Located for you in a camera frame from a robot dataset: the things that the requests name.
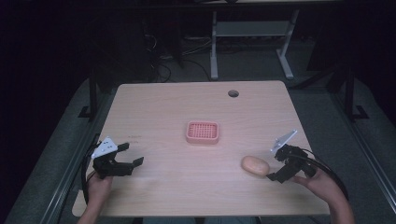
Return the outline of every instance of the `gray carpet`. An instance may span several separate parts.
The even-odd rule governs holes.
[[[220,54],[219,81],[282,80],[287,86],[293,86],[315,74],[305,71],[313,46],[314,43],[309,41],[293,42],[290,45],[287,57],[295,74],[294,80],[284,78],[276,58],[275,43],[248,48],[235,54]],[[184,58],[193,60],[207,72],[210,71],[208,53],[192,54]],[[195,63],[184,62],[184,68],[172,61],[163,64],[172,71],[170,82],[207,81],[204,69]],[[160,72],[164,77],[168,74],[164,68]],[[396,158],[395,128],[376,105],[370,91],[359,81],[356,84],[355,103],[363,106],[370,119],[357,120],[352,124],[339,105],[343,93],[327,93],[324,89],[326,80],[324,78],[303,91],[290,91],[308,141],[313,151],[344,180],[357,223],[396,223],[396,216],[379,187],[355,134],[357,129],[391,183],[395,183],[396,169],[392,165]],[[81,84],[9,214],[7,223],[40,223],[43,217],[49,216],[46,211],[53,195],[61,193],[62,189],[67,189],[68,194],[65,203],[58,204],[63,209],[59,214],[53,214],[56,221],[52,219],[51,222],[75,223],[78,220],[72,215],[71,208],[79,189],[79,176],[76,176],[71,186],[62,186],[61,180],[64,175],[68,175],[66,172],[78,171],[76,167],[69,167],[69,162],[76,154],[76,148],[90,143],[94,134],[101,131],[113,97],[114,92],[100,93],[101,111],[94,123],[89,123],[87,119],[78,118],[80,109],[89,103],[88,83]],[[329,223],[330,220],[327,216],[262,217],[262,223],[315,223],[312,218],[320,223]],[[98,223],[132,223],[132,220],[131,217],[101,217]]]

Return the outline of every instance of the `wooden table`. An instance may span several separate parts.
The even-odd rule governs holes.
[[[238,91],[230,97],[229,91]],[[186,141],[191,120],[219,124],[212,146]],[[208,217],[329,214],[325,202],[291,182],[249,174],[246,155],[282,163],[275,139],[296,129],[289,144],[310,149],[285,85],[280,81],[132,84],[119,87],[100,139],[130,142],[117,161],[145,157],[131,176],[115,177],[103,216]],[[73,214],[81,216],[80,193]]]

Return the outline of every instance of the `pink plastic basket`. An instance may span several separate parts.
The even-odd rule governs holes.
[[[190,121],[187,128],[187,142],[213,145],[219,141],[219,125],[212,121]]]

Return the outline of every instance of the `floor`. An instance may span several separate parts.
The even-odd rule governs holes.
[[[218,56],[218,81],[281,80],[291,87],[316,73],[305,71],[315,42],[294,41],[287,57],[295,79],[285,79],[275,52],[280,44],[281,40],[273,40],[260,45],[244,42],[224,46],[226,50],[220,51]],[[183,67],[173,60],[163,59],[157,81],[208,81],[207,49],[187,54],[184,59]],[[396,168],[392,165],[396,158],[396,130],[376,105],[368,88],[358,80],[354,102],[362,105],[370,118],[356,122],[348,120],[342,105],[344,92],[328,93],[325,89],[327,80],[325,77],[304,90],[290,90],[290,98],[308,141],[313,151],[345,182],[357,223],[396,223],[396,211],[389,203],[392,199],[382,187],[396,183]],[[98,92],[99,111],[89,122],[78,117],[81,108],[89,104],[88,81],[81,84],[6,223],[75,223],[78,220],[72,215],[71,208],[80,189],[80,155],[95,134],[101,132],[116,91]],[[377,165],[367,159],[371,158],[368,154],[377,159],[384,171],[381,178],[378,178]],[[394,189],[390,189],[388,195],[394,195]],[[132,221],[132,217],[101,217],[98,223]],[[262,217],[262,223],[329,223],[329,217]]]

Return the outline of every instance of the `human hand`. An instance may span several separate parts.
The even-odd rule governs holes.
[[[305,186],[329,205],[331,223],[355,223],[352,208],[343,191],[324,171],[317,169],[312,177],[304,178],[296,175],[290,180]]]
[[[104,179],[99,177],[95,171],[88,175],[88,195],[89,201],[87,208],[78,220],[78,224],[93,224],[99,217],[103,205],[111,191],[113,176],[107,176]]]
[[[290,180],[305,186],[328,204],[347,200],[338,185],[321,169],[317,169],[312,177],[304,178],[296,175]]]
[[[87,179],[90,199],[88,203],[103,205],[110,194],[113,176],[106,176],[104,179],[101,179],[99,174],[93,171],[88,175]]]

